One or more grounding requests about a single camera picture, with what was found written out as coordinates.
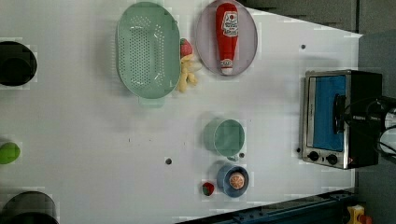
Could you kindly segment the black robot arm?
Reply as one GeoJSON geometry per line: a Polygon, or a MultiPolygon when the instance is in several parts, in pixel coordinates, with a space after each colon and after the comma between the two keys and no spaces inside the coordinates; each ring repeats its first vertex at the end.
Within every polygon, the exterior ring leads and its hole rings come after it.
{"type": "Polygon", "coordinates": [[[367,151],[376,160],[395,162],[395,99],[388,96],[369,97],[344,107],[342,119],[350,131],[362,135],[367,151]]]}

